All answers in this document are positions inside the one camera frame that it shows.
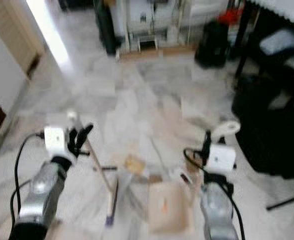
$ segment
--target black speaker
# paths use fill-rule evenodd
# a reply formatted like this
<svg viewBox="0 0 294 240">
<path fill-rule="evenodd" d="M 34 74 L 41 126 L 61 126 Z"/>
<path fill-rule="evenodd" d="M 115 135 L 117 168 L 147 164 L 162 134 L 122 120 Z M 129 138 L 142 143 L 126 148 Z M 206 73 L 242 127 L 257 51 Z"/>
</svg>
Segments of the black speaker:
<svg viewBox="0 0 294 240">
<path fill-rule="evenodd" d="M 204 68 L 223 67 L 228 45 L 228 26 L 216 21 L 209 22 L 204 26 L 195 61 Z"/>
</svg>

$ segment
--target marble floor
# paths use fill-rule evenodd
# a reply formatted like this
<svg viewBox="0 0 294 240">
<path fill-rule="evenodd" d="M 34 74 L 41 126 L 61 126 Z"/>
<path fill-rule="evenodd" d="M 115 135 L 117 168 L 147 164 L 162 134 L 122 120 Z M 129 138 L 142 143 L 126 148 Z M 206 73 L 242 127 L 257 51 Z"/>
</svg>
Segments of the marble floor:
<svg viewBox="0 0 294 240">
<path fill-rule="evenodd" d="M 206 129 L 235 118 L 231 104 L 237 62 L 208 70 L 197 66 L 193 55 L 116 62 L 106 56 L 99 42 L 92 10 L 62 13 L 56 1 L 40 2 L 44 3 L 38 7 L 44 8 L 45 24 L 51 24 L 48 34 L 54 33 L 54 39 L 45 36 L 49 50 L 30 80 L 0 149 L 0 240 L 9 236 L 9 199 L 21 142 L 46 125 L 68 126 L 69 109 L 77 110 L 84 123 L 93 123 L 89 139 L 102 164 L 121 164 L 132 154 L 160 174 L 184 166 L 183 148 L 198 147 Z M 60 51 L 55 49 L 57 42 L 63 44 Z M 256 70 L 253 64 L 246 65 L 247 73 Z M 294 204 L 265 210 L 266 205 L 294 194 L 294 180 L 254 172 L 235 136 L 226 141 L 237 152 L 237 169 L 227 177 L 234 183 L 246 239 L 294 239 Z M 19 180 L 32 177 L 48 158 L 43 142 L 31 140 L 21 156 Z M 133 182 L 122 188 L 121 183 L 131 180 L 129 174 L 123 174 L 120 181 L 115 225 L 106 229 L 106 191 L 92 165 L 90 159 L 80 157 L 68 172 L 47 239 L 204 239 L 199 196 L 193 234 L 148 234 L 142 214 L 148 186 Z"/>
</svg>

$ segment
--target table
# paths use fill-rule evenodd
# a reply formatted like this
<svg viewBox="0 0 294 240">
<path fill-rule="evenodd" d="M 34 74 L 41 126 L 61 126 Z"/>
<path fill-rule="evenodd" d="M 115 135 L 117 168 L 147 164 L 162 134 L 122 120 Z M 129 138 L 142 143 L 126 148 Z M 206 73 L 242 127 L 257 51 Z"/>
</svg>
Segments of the table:
<svg viewBox="0 0 294 240">
<path fill-rule="evenodd" d="M 230 54 L 232 57 L 239 55 L 248 22 L 256 7 L 270 10 L 280 18 L 285 18 L 294 24 L 294 0 L 247 0 L 241 16 L 235 45 Z"/>
</svg>

